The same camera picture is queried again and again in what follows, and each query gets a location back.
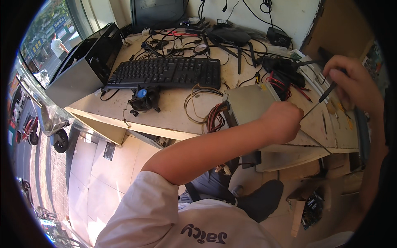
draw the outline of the yellow-handled tool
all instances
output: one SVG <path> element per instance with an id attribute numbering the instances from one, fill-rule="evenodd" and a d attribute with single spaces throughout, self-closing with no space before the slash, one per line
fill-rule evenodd
<path id="1" fill-rule="evenodd" d="M 346 113 L 345 108 L 342 106 L 342 104 L 341 104 L 340 102 L 338 102 L 338 108 L 339 108 L 340 110 L 342 110 L 342 112 L 345 114 L 346 119 L 347 119 L 347 123 L 349 124 L 350 130 L 353 130 L 353 122 L 351 122 L 350 116 Z"/>

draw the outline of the black keyboard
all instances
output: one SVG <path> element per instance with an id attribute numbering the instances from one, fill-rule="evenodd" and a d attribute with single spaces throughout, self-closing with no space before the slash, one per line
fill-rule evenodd
<path id="1" fill-rule="evenodd" d="M 156 58 L 122 62 L 107 88 L 193 88 L 196 84 L 220 89 L 220 60 L 204 58 Z"/>

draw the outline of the computer tower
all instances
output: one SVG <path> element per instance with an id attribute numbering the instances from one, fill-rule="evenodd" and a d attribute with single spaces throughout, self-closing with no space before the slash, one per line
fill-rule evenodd
<path id="1" fill-rule="evenodd" d="M 59 66 L 45 90 L 47 96 L 64 108 L 104 87 L 122 45 L 115 23 L 83 40 Z"/>
<path id="2" fill-rule="evenodd" d="M 131 0 L 133 33 L 178 27 L 183 13 L 184 0 Z"/>

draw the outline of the silver power supply unit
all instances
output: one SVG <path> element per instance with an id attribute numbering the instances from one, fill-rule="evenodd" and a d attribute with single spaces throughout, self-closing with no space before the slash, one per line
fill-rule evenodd
<path id="1" fill-rule="evenodd" d="M 275 101 L 280 101 L 270 83 L 225 90 L 222 99 L 230 109 L 224 112 L 229 127 L 258 119 Z"/>

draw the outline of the white plastic connector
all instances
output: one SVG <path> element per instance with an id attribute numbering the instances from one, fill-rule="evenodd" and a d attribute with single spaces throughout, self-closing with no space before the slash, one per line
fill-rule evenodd
<path id="1" fill-rule="evenodd" d="M 142 36 L 149 35 L 149 29 L 144 29 L 142 31 Z"/>

